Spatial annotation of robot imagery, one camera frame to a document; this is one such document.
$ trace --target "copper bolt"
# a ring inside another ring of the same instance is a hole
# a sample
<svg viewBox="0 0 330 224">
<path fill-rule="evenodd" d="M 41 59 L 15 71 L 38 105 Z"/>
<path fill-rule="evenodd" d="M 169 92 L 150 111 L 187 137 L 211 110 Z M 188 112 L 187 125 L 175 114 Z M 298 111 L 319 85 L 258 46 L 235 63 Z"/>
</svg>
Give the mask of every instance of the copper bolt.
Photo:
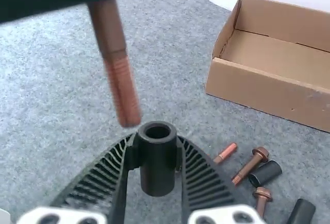
<svg viewBox="0 0 330 224">
<path fill-rule="evenodd" d="M 242 180 L 261 162 L 268 161 L 269 152 L 264 147 L 257 147 L 252 150 L 253 157 L 242 169 L 232 178 L 234 185 L 238 185 Z"/>
<path fill-rule="evenodd" d="M 255 192 L 253 192 L 253 196 L 257 198 L 257 206 L 256 210 L 261 218 L 263 218 L 266 209 L 266 203 L 273 200 L 270 190 L 258 187 Z"/>
<path fill-rule="evenodd" d="M 118 121 L 122 127 L 136 126 L 141 122 L 141 111 L 116 0 L 89 3 L 88 8 Z"/>
<path fill-rule="evenodd" d="M 236 149 L 236 143 L 229 144 L 220 154 L 218 154 L 217 157 L 213 159 L 213 161 L 219 165 L 221 162 L 229 158 L 236 151 Z"/>
</svg>

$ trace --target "black cylindrical spacer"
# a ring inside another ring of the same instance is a hole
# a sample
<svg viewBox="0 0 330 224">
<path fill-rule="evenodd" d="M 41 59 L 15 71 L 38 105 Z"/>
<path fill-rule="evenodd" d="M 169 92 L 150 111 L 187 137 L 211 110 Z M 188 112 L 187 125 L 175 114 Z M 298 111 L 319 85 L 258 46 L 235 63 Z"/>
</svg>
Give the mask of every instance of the black cylindrical spacer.
<svg viewBox="0 0 330 224">
<path fill-rule="evenodd" d="M 269 161 L 252 171 L 248 178 L 254 187 L 264 186 L 282 174 L 282 169 L 276 161 Z"/>
<path fill-rule="evenodd" d="M 316 207 L 305 199 L 298 199 L 294 205 L 287 224 L 310 224 Z"/>
<path fill-rule="evenodd" d="M 174 188 L 177 134 L 167 122 L 149 122 L 137 132 L 142 190 L 154 197 Z"/>
</svg>

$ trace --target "cardboard box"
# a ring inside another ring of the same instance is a hole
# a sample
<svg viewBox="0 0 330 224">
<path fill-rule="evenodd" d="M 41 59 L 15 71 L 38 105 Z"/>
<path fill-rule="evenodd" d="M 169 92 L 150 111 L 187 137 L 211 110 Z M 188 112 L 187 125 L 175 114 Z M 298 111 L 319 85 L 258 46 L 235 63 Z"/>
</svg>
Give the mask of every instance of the cardboard box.
<svg viewBox="0 0 330 224">
<path fill-rule="evenodd" d="M 330 13 L 238 0 L 214 45 L 206 93 L 330 132 Z"/>
</svg>

